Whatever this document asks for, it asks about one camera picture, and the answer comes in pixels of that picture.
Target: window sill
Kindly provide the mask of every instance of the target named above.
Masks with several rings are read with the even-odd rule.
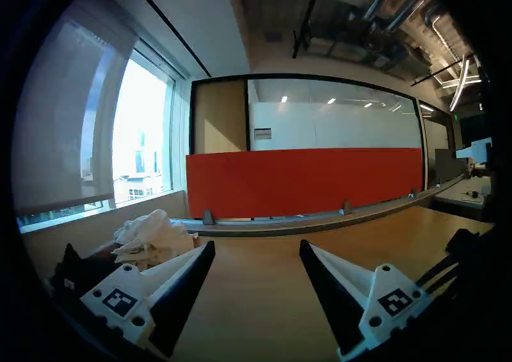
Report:
[[[36,231],[39,231],[39,230],[43,230],[43,229],[46,229],[46,228],[51,228],[51,227],[54,227],[54,226],[59,226],[61,224],[69,223],[69,222],[72,222],[72,221],[77,221],[79,219],[84,219],[84,218],[87,218],[87,217],[96,216],[96,215],[101,214],[101,213],[106,213],[106,212],[111,212],[113,210],[122,209],[122,208],[124,208],[126,206],[135,205],[137,203],[141,203],[141,202],[144,202],[144,201],[152,200],[153,198],[163,197],[163,196],[166,196],[168,194],[177,193],[179,191],[181,191],[181,190],[163,191],[163,192],[161,192],[159,194],[153,194],[151,196],[146,196],[146,197],[143,197],[143,198],[137,198],[136,200],[129,200],[129,201],[125,201],[125,202],[116,203],[116,207],[109,207],[108,202],[104,201],[104,206],[100,207],[98,209],[92,209],[92,210],[88,210],[86,212],[72,214],[72,215],[66,216],[66,217],[49,219],[48,221],[44,221],[44,222],[27,224],[25,226],[18,227],[18,230],[20,231],[21,234],[36,232]]]

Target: ceiling light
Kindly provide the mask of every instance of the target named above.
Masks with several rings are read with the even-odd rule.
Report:
[[[471,81],[466,81],[464,82],[464,84],[477,84],[477,83],[480,83],[482,82],[481,79],[472,79]],[[457,86],[458,84],[450,84],[450,85],[445,85],[443,86],[443,89],[446,89],[446,88],[453,88],[455,86]]]
[[[423,105],[423,104],[420,104],[420,107],[421,107],[422,109],[425,109],[425,110],[428,110],[428,111],[434,111],[434,109],[432,109],[431,107],[425,106],[425,105]]]
[[[462,67],[462,74],[459,78],[459,86],[457,86],[457,90],[455,91],[455,95],[453,96],[452,102],[450,104],[450,111],[454,111],[455,107],[457,106],[457,102],[459,101],[459,97],[462,93],[462,89],[464,88],[467,76],[468,76],[468,69],[469,69],[469,59],[467,57],[462,57],[462,60],[464,62],[464,65]]]

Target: wooden desk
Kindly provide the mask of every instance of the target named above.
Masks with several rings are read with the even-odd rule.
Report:
[[[411,279],[444,256],[458,228],[492,226],[422,207],[336,230],[265,238],[208,238],[216,257],[172,361],[338,361],[337,344],[299,257],[307,239],[373,270]]]

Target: exposed ceiling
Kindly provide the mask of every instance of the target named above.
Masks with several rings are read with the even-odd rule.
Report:
[[[282,40],[282,33],[299,33],[309,1],[241,0],[249,30],[264,33],[269,43]],[[373,2],[316,0],[306,36],[307,45],[299,54],[357,61],[414,80],[472,52],[454,27],[450,15],[442,11],[436,0],[384,0],[374,14],[365,19]],[[386,30],[408,4],[409,12],[414,10],[412,14],[398,22],[395,29]],[[425,21],[430,9],[435,11],[431,18],[433,28]],[[458,78],[460,70],[460,66],[455,65],[438,79]],[[474,68],[470,68],[470,74],[477,74]]]

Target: glass wall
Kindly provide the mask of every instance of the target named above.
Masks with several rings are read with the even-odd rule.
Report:
[[[248,82],[251,150],[422,147],[411,99],[326,81]]]
[[[426,102],[420,101],[422,109],[425,136],[427,139],[428,156],[428,187],[434,187],[438,183],[436,171],[436,149],[455,150],[453,126],[451,117],[447,113],[436,109]]]

